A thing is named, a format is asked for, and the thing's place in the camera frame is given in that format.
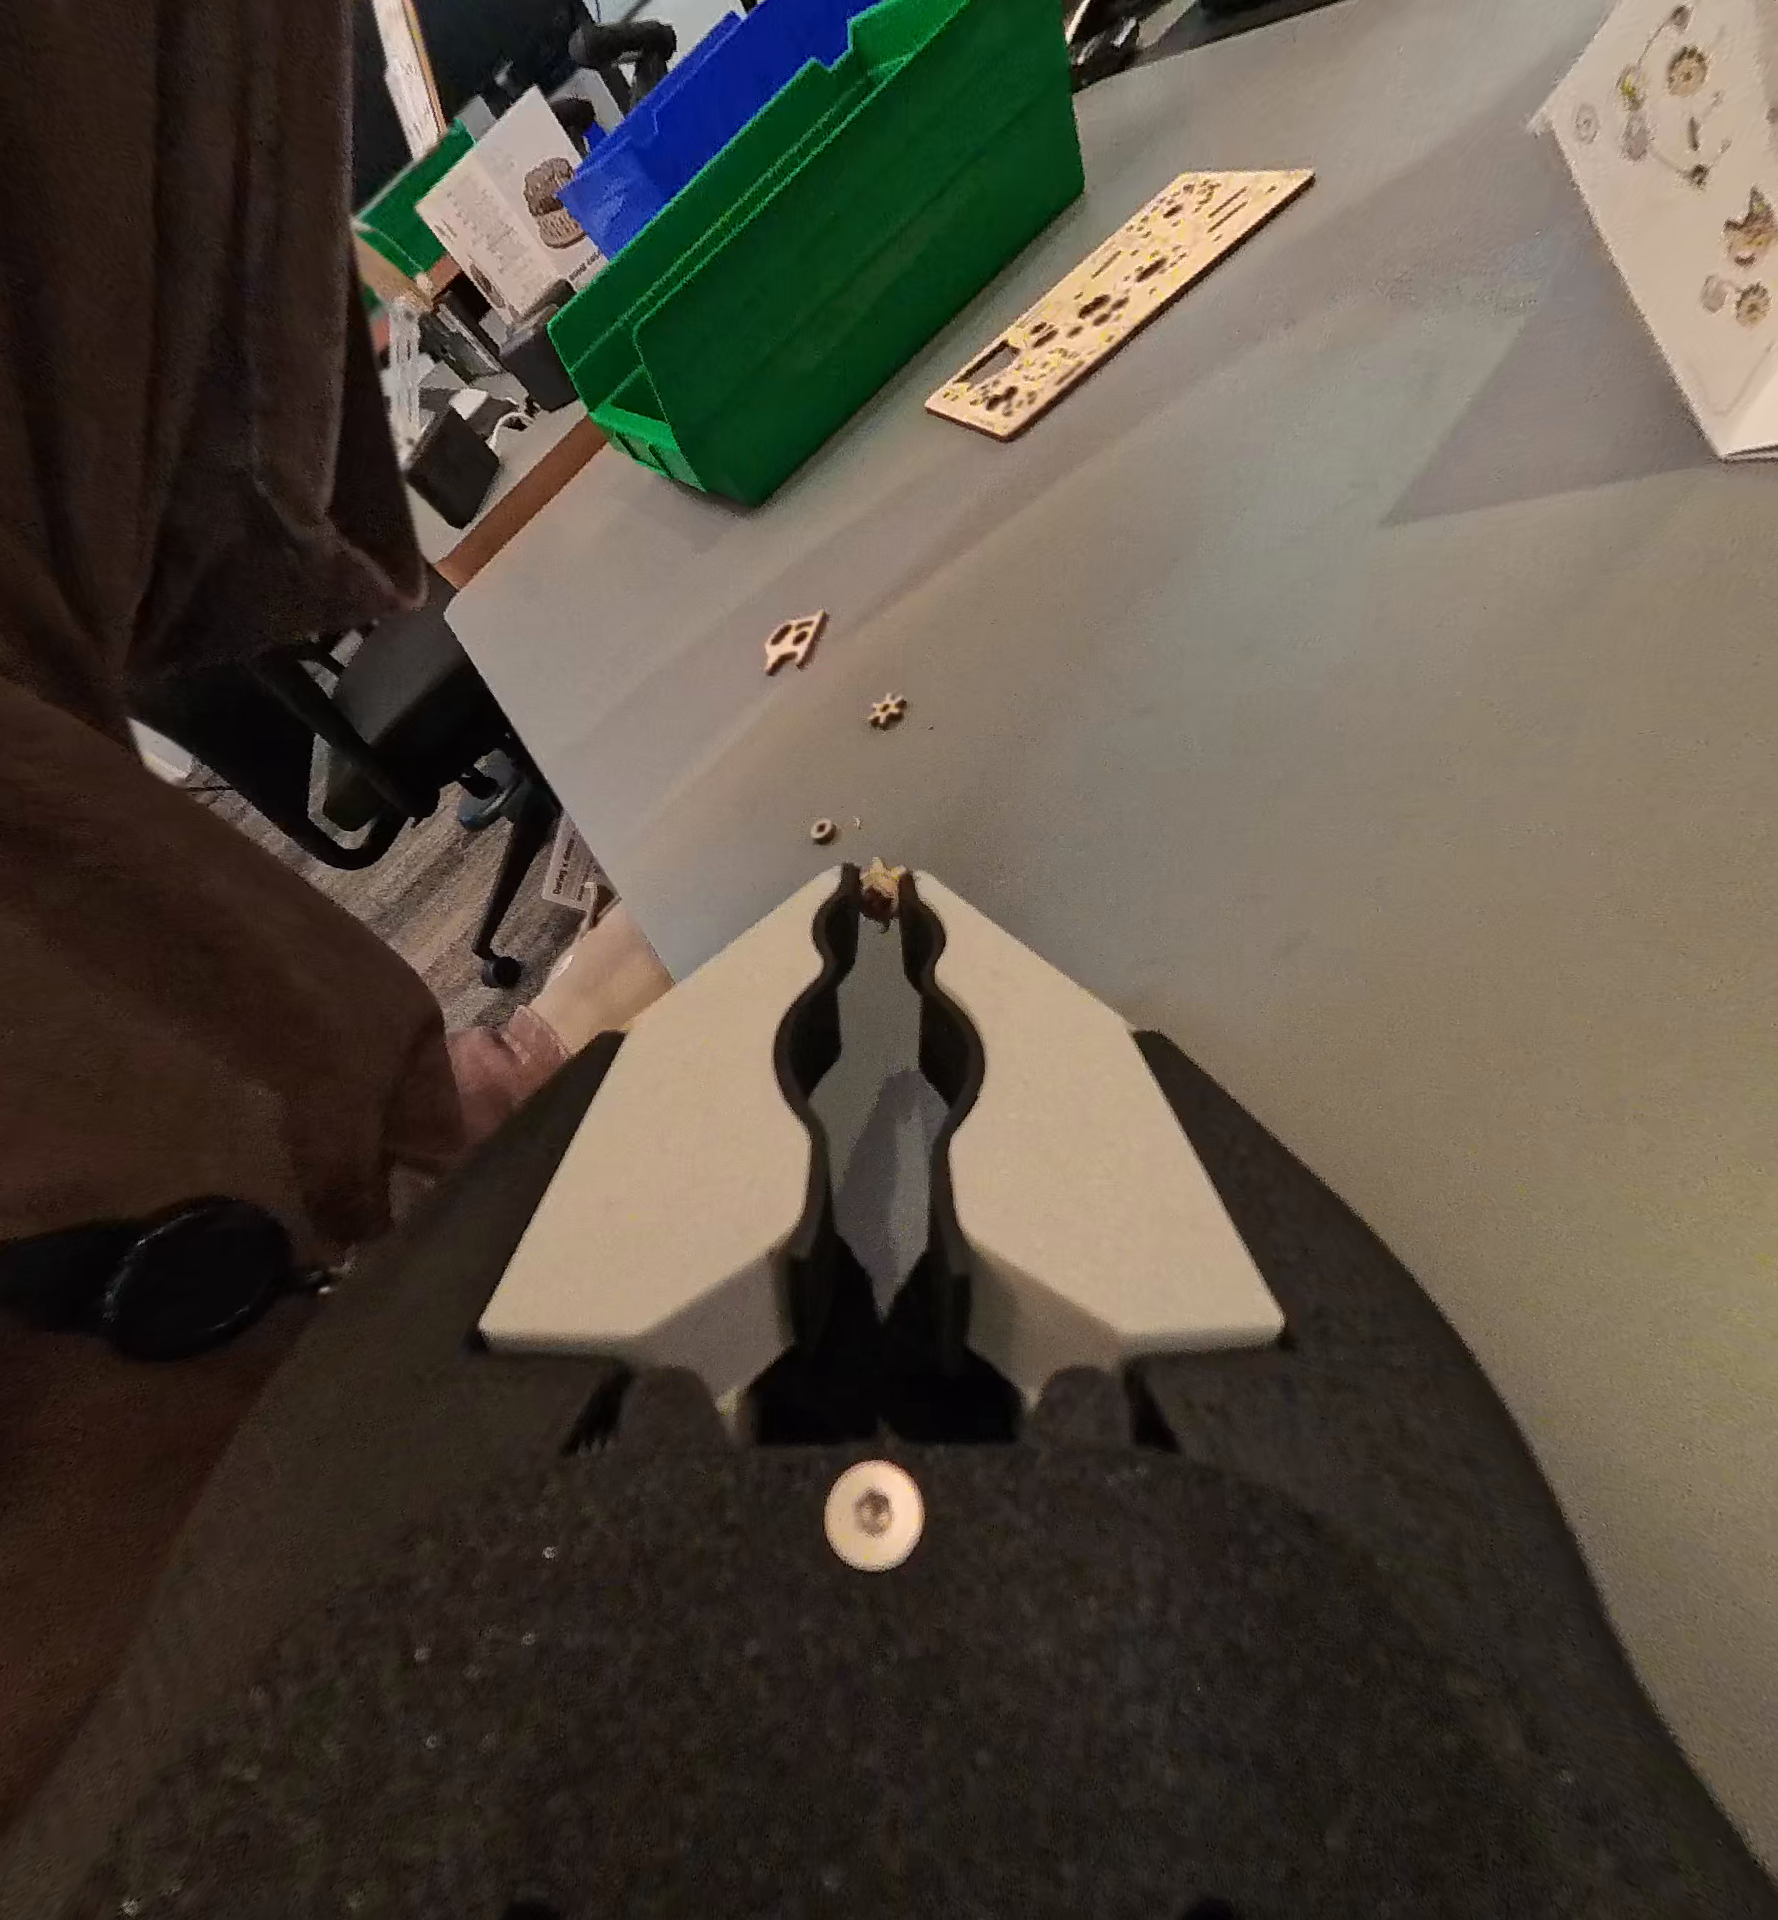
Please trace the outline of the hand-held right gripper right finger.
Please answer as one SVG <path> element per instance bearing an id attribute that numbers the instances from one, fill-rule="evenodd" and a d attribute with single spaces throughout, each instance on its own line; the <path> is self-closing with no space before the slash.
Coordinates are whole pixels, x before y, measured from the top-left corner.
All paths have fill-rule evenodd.
<path id="1" fill-rule="evenodd" d="M 1275 1346 L 1286 1314 L 1130 1020 L 926 872 L 897 880 L 924 1243 L 890 1305 L 890 1422 L 1012 1438 L 1071 1373 Z"/>

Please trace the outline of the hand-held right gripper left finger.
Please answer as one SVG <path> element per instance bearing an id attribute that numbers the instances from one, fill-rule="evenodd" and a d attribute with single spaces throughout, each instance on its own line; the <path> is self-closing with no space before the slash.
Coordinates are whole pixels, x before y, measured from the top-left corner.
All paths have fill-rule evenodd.
<path id="1" fill-rule="evenodd" d="M 844 1253 L 814 1095 L 844 1048 L 861 872 L 812 877 L 624 1037 L 477 1321 L 495 1357 L 682 1370 L 755 1438 Z"/>

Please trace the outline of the grey desk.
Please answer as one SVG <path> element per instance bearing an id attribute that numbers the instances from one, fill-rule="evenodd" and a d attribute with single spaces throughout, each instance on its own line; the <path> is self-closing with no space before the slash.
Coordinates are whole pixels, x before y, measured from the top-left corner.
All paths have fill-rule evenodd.
<path id="1" fill-rule="evenodd" d="M 452 620 L 673 974 L 850 818 L 1284 1140 L 1778 1876 L 1778 463 L 1708 457 L 1531 131 L 1607 13 L 1333 6 L 1097 85 L 1089 193 L 761 511 L 600 451 Z M 1020 438 L 926 414 L 1172 178 L 1280 167 Z"/>

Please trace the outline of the tan cardboard box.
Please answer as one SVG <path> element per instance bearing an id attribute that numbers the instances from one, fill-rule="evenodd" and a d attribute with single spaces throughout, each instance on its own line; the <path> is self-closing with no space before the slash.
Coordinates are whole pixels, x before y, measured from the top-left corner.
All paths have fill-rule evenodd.
<path id="1" fill-rule="evenodd" d="M 628 903 L 611 901 L 579 932 L 522 1009 L 530 1029 L 566 1057 L 600 1032 L 624 1032 L 675 986 Z"/>

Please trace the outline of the printed paper on floor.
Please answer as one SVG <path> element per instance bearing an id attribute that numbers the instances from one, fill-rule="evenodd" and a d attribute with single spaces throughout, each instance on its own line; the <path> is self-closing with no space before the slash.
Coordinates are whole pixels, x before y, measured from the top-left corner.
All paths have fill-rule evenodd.
<path id="1" fill-rule="evenodd" d="M 598 924 L 617 900 L 607 871 L 566 814 L 552 827 L 540 889 L 543 901 L 580 914 L 584 924 Z"/>

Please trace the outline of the black badge reel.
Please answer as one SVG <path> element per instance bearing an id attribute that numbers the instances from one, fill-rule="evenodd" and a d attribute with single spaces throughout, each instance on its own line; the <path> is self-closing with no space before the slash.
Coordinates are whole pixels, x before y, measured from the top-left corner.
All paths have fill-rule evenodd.
<path id="1" fill-rule="evenodd" d="M 327 1281 L 272 1212 L 227 1197 L 0 1243 L 0 1316 L 143 1362 L 227 1346 Z"/>

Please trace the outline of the black office chair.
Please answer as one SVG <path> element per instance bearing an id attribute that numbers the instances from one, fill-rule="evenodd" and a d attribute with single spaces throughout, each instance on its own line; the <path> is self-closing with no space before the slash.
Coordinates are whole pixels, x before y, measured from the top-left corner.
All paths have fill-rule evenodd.
<path id="1" fill-rule="evenodd" d="M 141 685 L 134 720 L 194 757 L 287 843 L 336 872 L 373 869 L 452 788 L 495 790 L 511 767 L 508 847 L 471 940 L 481 984 L 512 989 L 502 928 L 563 807 L 447 622 L 444 600 Z"/>

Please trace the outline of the small black box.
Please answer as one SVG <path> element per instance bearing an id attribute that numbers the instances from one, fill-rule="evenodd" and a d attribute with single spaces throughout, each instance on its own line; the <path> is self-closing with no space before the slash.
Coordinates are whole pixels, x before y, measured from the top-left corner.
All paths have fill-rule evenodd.
<path id="1" fill-rule="evenodd" d="M 429 416 L 408 453 L 410 494 L 454 531 L 469 526 L 502 471 L 495 434 L 506 414 L 502 398 L 458 389 Z"/>

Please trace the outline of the laser-cut wooden sheet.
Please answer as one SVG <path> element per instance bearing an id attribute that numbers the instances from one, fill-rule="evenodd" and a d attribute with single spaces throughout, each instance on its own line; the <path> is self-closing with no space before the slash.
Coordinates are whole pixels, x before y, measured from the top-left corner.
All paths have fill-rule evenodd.
<path id="1" fill-rule="evenodd" d="M 1020 438 L 1313 185 L 1311 167 L 1178 175 L 926 398 L 926 414 Z"/>

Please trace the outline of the person's brown clothing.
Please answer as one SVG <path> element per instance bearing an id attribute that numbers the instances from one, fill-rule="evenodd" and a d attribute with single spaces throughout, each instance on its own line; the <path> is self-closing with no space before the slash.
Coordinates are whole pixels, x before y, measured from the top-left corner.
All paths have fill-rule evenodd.
<path id="1" fill-rule="evenodd" d="M 420 974 L 132 731 L 422 592 L 350 39 L 350 3 L 0 3 L 0 1247 L 227 1199 L 339 1260 L 463 1143 Z M 0 1834 L 267 1349 L 208 1385 L 0 1316 Z"/>

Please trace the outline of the green plastic bin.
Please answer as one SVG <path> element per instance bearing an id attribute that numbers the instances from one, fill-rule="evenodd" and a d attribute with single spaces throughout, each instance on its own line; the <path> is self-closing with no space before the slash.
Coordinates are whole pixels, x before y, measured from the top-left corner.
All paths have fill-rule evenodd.
<path id="1" fill-rule="evenodd" d="M 755 509 L 1085 189 L 1059 3 L 874 3 L 548 337 L 611 445 Z"/>

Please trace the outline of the small green bin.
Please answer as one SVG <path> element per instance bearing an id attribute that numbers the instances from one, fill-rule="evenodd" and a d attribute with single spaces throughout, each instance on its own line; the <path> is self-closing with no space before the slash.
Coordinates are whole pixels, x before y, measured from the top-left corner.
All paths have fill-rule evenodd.
<path id="1" fill-rule="evenodd" d="M 422 200 L 467 157 L 473 135 L 454 118 L 439 141 L 357 207 L 350 230 L 398 279 L 420 283 L 444 259 L 444 244 L 422 219 Z"/>

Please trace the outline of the blue plastic bin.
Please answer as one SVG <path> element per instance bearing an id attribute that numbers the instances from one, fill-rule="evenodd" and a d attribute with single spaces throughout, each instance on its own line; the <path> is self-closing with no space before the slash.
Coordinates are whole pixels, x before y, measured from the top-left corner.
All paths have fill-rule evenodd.
<path id="1" fill-rule="evenodd" d="M 596 251 L 684 251 L 869 94 L 862 1 L 768 1 L 723 21 L 598 141 L 552 203 Z"/>

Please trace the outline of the white instruction booklet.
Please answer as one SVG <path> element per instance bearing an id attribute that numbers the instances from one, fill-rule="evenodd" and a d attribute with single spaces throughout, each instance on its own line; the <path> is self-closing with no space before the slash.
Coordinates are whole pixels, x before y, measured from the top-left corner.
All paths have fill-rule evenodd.
<path id="1" fill-rule="evenodd" d="M 1778 1 L 1623 1 L 1535 118 L 1710 451 L 1778 459 Z"/>

